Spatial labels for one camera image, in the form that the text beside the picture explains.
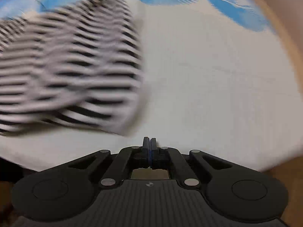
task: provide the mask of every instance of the folded fabric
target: folded fabric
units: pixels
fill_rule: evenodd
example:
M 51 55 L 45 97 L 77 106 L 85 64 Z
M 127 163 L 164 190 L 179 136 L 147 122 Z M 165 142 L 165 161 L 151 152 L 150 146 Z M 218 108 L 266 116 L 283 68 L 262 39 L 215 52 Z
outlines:
M 122 131 L 142 78 L 125 0 L 80 0 L 1 24 L 1 133 L 33 122 Z

